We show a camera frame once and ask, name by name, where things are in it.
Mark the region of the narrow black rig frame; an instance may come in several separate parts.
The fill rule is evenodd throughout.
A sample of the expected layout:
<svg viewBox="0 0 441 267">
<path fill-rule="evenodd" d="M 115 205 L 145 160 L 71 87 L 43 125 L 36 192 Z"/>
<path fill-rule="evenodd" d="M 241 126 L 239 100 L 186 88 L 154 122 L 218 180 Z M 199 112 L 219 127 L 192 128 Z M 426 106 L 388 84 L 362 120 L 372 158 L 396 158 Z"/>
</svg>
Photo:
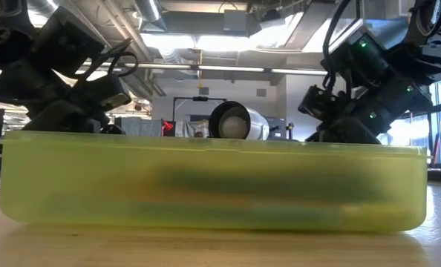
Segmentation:
<svg viewBox="0 0 441 267">
<path fill-rule="evenodd" d="M 222 101 L 227 102 L 227 99 L 225 98 L 210 98 L 207 96 L 192 96 L 192 97 L 173 97 L 172 101 L 172 118 L 171 120 L 175 120 L 175 113 L 176 113 L 176 101 L 182 99 L 182 100 L 192 100 L 194 102 L 208 102 L 208 101 Z"/>
</svg>

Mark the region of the grey partition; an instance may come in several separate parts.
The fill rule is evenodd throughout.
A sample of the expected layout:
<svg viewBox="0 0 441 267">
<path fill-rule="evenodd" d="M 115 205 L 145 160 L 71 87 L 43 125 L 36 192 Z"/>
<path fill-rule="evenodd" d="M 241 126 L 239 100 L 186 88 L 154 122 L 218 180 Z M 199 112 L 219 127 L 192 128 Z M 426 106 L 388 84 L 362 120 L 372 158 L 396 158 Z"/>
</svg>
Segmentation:
<svg viewBox="0 0 441 267">
<path fill-rule="evenodd" d="M 160 120 L 147 120 L 139 117 L 124 117 L 121 128 L 128 136 L 161 136 Z"/>
</svg>

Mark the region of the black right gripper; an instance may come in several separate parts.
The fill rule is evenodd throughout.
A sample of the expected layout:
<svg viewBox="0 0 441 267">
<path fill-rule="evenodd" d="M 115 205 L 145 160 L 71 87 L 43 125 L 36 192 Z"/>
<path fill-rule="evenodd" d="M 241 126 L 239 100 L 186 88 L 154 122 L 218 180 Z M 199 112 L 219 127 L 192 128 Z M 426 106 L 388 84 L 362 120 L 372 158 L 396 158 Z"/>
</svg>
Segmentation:
<svg viewBox="0 0 441 267">
<path fill-rule="evenodd" d="M 394 120 L 386 108 L 368 110 L 361 106 L 346 108 L 305 108 L 305 113 L 321 121 L 308 142 L 374 144 Z"/>
</svg>

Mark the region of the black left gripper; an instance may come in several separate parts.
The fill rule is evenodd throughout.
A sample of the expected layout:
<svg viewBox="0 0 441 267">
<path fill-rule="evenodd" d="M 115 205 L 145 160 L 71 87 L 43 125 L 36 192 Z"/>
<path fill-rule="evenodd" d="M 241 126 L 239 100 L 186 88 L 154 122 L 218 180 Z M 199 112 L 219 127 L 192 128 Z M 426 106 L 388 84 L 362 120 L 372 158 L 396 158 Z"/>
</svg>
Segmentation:
<svg viewBox="0 0 441 267">
<path fill-rule="evenodd" d="M 66 100 L 50 103 L 30 119 L 23 131 L 49 131 L 71 133 L 125 134 L 118 125 L 109 124 L 104 112 L 85 111 Z"/>
</svg>

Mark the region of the grey cloth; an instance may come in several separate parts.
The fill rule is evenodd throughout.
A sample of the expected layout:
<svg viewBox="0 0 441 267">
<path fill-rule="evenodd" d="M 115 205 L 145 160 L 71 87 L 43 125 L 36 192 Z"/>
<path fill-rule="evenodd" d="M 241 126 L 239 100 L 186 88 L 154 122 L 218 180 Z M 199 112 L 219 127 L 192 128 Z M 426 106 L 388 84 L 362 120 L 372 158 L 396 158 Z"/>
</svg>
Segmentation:
<svg viewBox="0 0 441 267">
<path fill-rule="evenodd" d="M 176 137 L 195 137 L 195 133 L 198 131 L 203 132 L 204 138 L 207 138 L 209 136 L 209 121 L 205 119 L 195 122 L 176 121 Z"/>
</svg>

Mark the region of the grey cabinet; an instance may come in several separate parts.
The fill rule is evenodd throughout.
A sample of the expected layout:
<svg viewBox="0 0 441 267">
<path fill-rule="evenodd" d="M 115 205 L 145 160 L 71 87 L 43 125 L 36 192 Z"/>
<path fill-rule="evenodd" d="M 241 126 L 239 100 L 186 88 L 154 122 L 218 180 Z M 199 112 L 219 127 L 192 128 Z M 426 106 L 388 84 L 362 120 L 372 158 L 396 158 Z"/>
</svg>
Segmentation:
<svg viewBox="0 0 441 267">
<path fill-rule="evenodd" d="M 269 124 L 269 139 L 286 139 L 287 129 L 286 122 L 283 118 L 267 116 L 266 120 Z"/>
</svg>

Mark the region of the yellow translucent supply box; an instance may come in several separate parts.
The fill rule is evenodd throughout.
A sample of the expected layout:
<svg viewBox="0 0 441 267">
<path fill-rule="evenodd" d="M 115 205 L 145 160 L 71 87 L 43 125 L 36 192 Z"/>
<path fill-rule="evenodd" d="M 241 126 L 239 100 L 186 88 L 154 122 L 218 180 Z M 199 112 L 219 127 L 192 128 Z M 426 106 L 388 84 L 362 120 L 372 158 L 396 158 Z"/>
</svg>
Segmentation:
<svg viewBox="0 0 441 267">
<path fill-rule="evenodd" d="M 26 223 L 407 231 L 424 148 L 12 131 L 0 209 Z"/>
</svg>

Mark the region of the long ceiling light bar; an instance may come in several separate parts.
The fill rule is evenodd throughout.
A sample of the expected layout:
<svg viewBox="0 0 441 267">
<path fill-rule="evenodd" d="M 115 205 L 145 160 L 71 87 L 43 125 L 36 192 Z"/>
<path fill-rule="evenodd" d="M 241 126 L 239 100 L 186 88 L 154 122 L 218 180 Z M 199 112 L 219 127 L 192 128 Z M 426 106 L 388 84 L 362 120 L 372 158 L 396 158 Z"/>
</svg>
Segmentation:
<svg viewBox="0 0 441 267">
<path fill-rule="evenodd" d="M 189 70 L 194 72 L 217 71 L 217 72 L 237 72 L 237 73 L 261 73 L 279 75 L 311 75 L 325 76 L 325 70 L 313 69 L 292 69 L 279 67 L 241 67 L 241 66 L 222 66 L 222 65 L 186 65 L 186 64 L 164 64 L 164 63 L 116 63 L 114 73 L 125 73 L 129 70 Z"/>
</svg>

